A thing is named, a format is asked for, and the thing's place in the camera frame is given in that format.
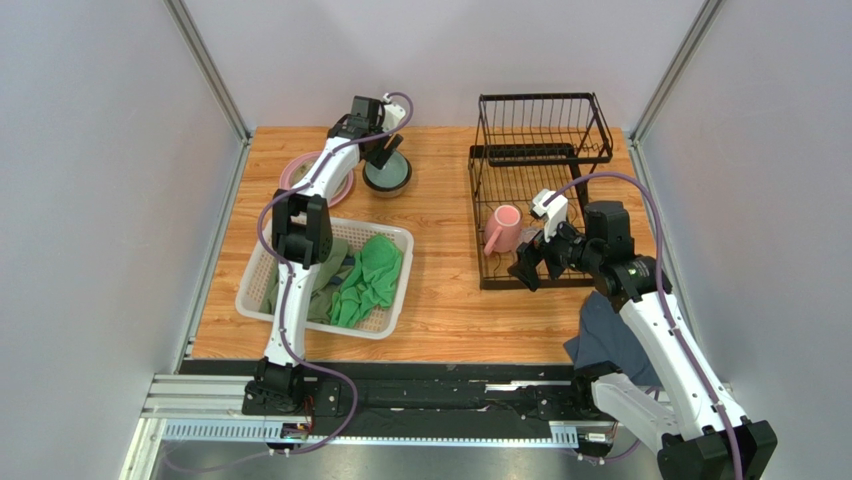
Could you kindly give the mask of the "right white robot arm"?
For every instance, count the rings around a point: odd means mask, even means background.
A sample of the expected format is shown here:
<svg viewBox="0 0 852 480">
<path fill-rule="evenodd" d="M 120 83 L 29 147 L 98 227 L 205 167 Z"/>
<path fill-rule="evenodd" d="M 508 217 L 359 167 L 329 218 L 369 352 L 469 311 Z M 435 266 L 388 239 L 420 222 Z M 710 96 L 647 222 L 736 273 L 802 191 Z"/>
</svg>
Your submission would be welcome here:
<svg viewBox="0 0 852 480">
<path fill-rule="evenodd" d="M 679 313 L 657 261 L 635 251 L 628 211 L 619 201 L 584 208 L 584 231 L 567 220 L 568 202 L 534 200 L 530 214 L 544 223 L 521 243 L 509 272 L 528 289 L 566 270 L 588 274 L 635 335 L 656 372 L 668 405 L 651 398 L 613 361 L 581 368 L 578 407 L 607 415 L 656 455 L 665 479 L 759 479 L 778 446 L 768 421 L 753 421 L 712 372 Z"/>
</svg>

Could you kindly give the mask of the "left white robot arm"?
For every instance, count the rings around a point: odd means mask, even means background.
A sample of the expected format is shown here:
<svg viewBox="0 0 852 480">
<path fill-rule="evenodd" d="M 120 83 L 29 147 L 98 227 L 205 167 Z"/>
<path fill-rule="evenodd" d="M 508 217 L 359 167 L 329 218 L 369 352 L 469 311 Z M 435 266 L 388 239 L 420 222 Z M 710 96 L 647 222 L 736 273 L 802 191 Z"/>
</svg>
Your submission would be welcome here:
<svg viewBox="0 0 852 480">
<path fill-rule="evenodd" d="M 413 113 L 403 92 L 354 97 L 306 175 L 261 210 L 258 241 L 277 262 L 278 290 L 270 339 L 245 389 L 246 410 L 288 415 L 305 406 L 304 337 L 312 289 L 333 243 L 330 198 L 360 161 L 381 167 L 391 158 Z"/>
</svg>

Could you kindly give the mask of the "pink mug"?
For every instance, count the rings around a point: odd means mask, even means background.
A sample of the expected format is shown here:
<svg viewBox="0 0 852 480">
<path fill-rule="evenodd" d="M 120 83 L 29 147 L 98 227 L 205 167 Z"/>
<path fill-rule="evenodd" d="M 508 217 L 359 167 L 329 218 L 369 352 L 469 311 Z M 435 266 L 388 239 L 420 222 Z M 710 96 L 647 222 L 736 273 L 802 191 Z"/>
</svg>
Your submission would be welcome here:
<svg viewBox="0 0 852 480">
<path fill-rule="evenodd" d="M 498 206 L 487 220 L 484 229 L 483 252 L 486 256 L 512 251 L 522 228 L 520 210 L 509 204 Z"/>
</svg>

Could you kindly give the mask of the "light green bowl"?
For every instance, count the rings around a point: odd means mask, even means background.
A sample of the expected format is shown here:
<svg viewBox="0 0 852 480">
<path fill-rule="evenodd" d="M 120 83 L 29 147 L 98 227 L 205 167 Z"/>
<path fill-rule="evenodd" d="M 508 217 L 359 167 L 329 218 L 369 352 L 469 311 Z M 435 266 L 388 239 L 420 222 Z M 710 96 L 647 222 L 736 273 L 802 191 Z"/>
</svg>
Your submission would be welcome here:
<svg viewBox="0 0 852 480">
<path fill-rule="evenodd" d="M 410 165 L 398 151 L 394 152 L 382 168 L 370 163 L 365 166 L 366 179 L 378 189 L 394 190 L 409 177 Z"/>
</svg>

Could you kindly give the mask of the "clear glass cup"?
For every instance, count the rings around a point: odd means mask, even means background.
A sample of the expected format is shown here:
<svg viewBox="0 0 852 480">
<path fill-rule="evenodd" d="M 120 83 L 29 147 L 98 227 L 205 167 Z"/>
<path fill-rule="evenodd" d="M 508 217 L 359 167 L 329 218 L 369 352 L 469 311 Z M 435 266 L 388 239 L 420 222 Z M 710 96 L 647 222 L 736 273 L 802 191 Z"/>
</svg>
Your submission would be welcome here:
<svg viewBox="0 0 852 480">
<path fill-rule="evenodd" d="M 537 227 L 524 228 L 518 236 L 518 245 L 533 242 L 539 233 L 540 229 Z"/>
</svg>

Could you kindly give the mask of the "brown speckled bowl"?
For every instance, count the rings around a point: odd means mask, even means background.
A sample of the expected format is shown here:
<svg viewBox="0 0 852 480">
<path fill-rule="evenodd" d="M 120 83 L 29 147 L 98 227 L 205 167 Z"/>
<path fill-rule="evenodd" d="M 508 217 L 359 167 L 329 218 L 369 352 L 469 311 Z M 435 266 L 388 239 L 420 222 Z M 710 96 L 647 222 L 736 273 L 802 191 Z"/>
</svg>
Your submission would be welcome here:
<svg viewBox="0 0 852 480">
<path fill-rule="evenodd" d="M 367 187 L 371 190 L 371 192 L 372 192 L 375 196 L 382 197 L 382 198 L 394 198 L 394 197 L 400 196 L 400 195 L 404 192 L 404 190 L 407 188 L 407 186 L 409 185 L 409 183 L 411 182 L 411 179 L 412 179 L 412 177 L 413 177 L 413 169 L 412 169 L 411 163 L 410 163 L 409 161 L 408 161 L 408 163 L 409 163 L 409 165 L 410 165 L 410 173 L 409 173 L 409 177 L 407 178 L 406 182 L 405 182 L 404 184 L 400 185 L 397 189 L 394 189 L 394 190 L 384 190 L 384 189 L 378 189 L 377 187 L 375 187 L 374 185 L 372 185 L 372 184 L 370 183 L 370 181 L 366 179 L 365 171 L 364 171 L 365 166 L 366 166 L 368 163 L 364 166 L 364 169 L 363 169 L 363 173 L 362 173 L 363 180 L 364 180 L 365 184 L 367 185 Z"/>
</svg>

